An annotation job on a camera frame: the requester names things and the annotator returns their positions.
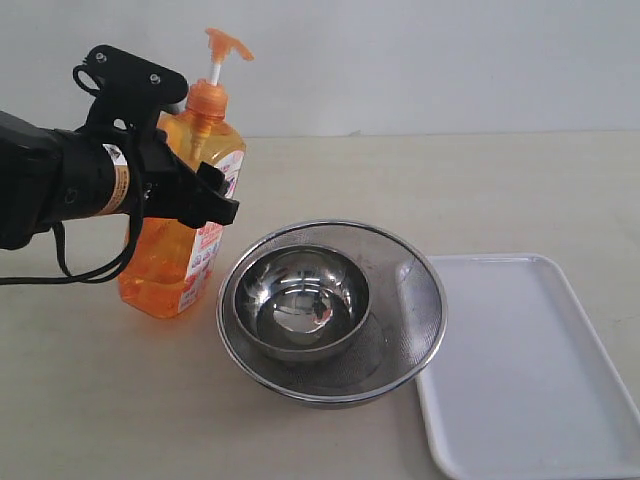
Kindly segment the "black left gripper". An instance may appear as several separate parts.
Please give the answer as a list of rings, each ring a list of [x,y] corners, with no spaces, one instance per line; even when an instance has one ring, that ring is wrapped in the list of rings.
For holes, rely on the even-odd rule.
[[[227,196],[230,183],[218,168],[202,162],[193,168],[168,146],[157,129],[149,136],[127,134],[130,172],[127,212],[134,216],[177,220],[183,225],[230,225],[239,202]]]

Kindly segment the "grey left Piper robot arm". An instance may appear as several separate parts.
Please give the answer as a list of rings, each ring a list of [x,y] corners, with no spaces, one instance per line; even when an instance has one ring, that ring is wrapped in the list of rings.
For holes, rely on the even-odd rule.
[[[224,174],[192,169],[159,129],[39,128],[1,115],[1,246],[25,247],[55,223],[112,214],[174,219],[190,228],[233,223]]]

